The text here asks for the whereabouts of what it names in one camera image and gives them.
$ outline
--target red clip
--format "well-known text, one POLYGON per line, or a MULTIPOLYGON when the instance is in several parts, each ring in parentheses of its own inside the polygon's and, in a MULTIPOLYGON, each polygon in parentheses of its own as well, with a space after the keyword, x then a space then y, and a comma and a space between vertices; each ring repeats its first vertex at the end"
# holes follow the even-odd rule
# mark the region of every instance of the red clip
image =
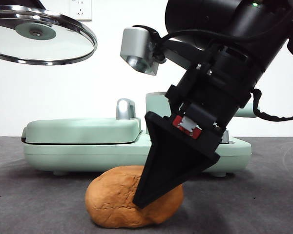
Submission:
POLYGON ((180 123, 182 122, 182 117, 181 116, 176 116, 175 120, 173 121, 172 125, 178 128, 181 132, 187 134, 188 136, 192 137, 193 139, 199 138, 202 130, 199 128, 193 129, 193 132, 189 132, 187 129, 184 129, 180 123))

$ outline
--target white wall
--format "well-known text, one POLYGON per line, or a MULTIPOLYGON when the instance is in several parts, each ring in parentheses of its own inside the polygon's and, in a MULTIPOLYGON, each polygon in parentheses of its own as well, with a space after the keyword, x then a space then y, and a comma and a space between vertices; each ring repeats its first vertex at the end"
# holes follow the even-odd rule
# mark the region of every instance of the white wall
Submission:
MULTIPOLYGON (((42 0, 48 10, 68 14, 67 0, 42 0)), ((93 20, 85 24, 98 38, 86 61, 64 66, 32 66, 0 60, 0 136, 20 136, 27 123, 40 119, 113 117, 116 101, 130 98, 137 116, 145 114, 145 94, 166 91, 184 70, 168 61, 158 75, 131 69, 119 56, 123 29, 144 24, 166 34, 167 0, 94 0, 93 20)), ((258 86, 261 110, 293 115, 293 56, 283 48, 258 86)), ((234 118, 233 136, 293 136, 293 121, 271 123, 234 118)))

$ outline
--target black cable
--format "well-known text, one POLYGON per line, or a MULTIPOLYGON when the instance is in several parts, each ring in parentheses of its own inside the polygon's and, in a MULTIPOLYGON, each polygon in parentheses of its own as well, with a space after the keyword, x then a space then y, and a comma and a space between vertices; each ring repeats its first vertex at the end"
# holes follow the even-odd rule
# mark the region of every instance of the black cable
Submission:
POLYGON ((254 36, 249 36, 249 37, 236 37, 236 36, 229 36, 221 33, 216 33, 213 31, 209 30, 201 30, 201 29, 188 29, 188 30, 182 30, 182 31, 176 31, 173 33, 169 33, 166 36, 162 37, 160 40, 157 41, 156 46, 154 48, 155 51, 158 51, 160 46, 167 40, 171 38, 175 38, 177 36, 184 36, 184 35, 199 35, 199 36, 206 36, 210 37, 213 39, 218 39, 218 40, 224 40, 224 41, 229 41, 229 42, 251 42, 254 40, 261 39, 263 37, 266 37, 268 35, 271 35, 274 33, 276 30, 280 30, 280 27, 283 26, 285 23, 289 23, 290 21, 293 20, 293 8, 291 11, 289 11, 283 19, 278 22, 274 27, 271 29, 262 32, 260 34, 254 35, 254 36))
POLYGON ((254 97, 253 112, 257 117, 264 120, 272 121, 272 122, 284 122, 284 121, 293 120, 293 116, 292 117, 277 117, 277 116, 268 115, 265 112, 260 112, 258 109, 258 104, 259 104, 260 98, 262 97, 262 92, 259 89, 253 89, 251 90, 251 93, 253 94, 253 97, 254 97))

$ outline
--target screw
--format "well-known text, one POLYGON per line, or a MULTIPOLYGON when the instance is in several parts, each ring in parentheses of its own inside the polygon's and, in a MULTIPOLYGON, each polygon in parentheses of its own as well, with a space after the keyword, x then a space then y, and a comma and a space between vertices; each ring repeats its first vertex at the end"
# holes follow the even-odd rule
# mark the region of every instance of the screw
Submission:
POLYGON ((30 31, 30 34, 35 36, 35 37, 40 37, 42 35, 42 33, 39 32, 39 31, 30 31))
POLYGON ((212 70, 208 70, 208 71, 207 71, 207 75, 208 75, 208 76, 211 76, 212 74, 213 74, 213 71, 212 71, 212 70))
POLYGON ((209 21, 209 16, 205 16, 204 22, 207 23, 209 21))
POLYGON ((195 69, 196 69, 196 70, 200 70, 200 69, 201 69, 201 67, 202 67, 202 64, 200 64, 200 63, 199 63, 199 64, 196 66, 196 68, 195 68, 195 69))

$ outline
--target mint green appliance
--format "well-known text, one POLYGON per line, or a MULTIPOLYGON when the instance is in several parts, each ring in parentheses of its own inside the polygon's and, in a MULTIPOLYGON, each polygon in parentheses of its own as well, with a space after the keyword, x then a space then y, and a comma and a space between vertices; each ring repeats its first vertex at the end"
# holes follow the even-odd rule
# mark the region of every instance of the mint green appliance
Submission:
MULTIPOLYGON (((170 115, 165 93, 146 96, 146 110, 170 115)), ((237 117, 254 117, 251 105, 239 110, 237 117)), ((24 153, 36 169, 62 176, 69 172, 103 172, 122 165, 144 165, 151 147, 147 131, 135 116, 135 104, 129 99, 117 102, 116 118, 58 119, 30 122, 23 131, 24 153)), ((217 164, 204 172, 213 176, 245 169, 251 158, 251 145, 223 137, 217 164)))

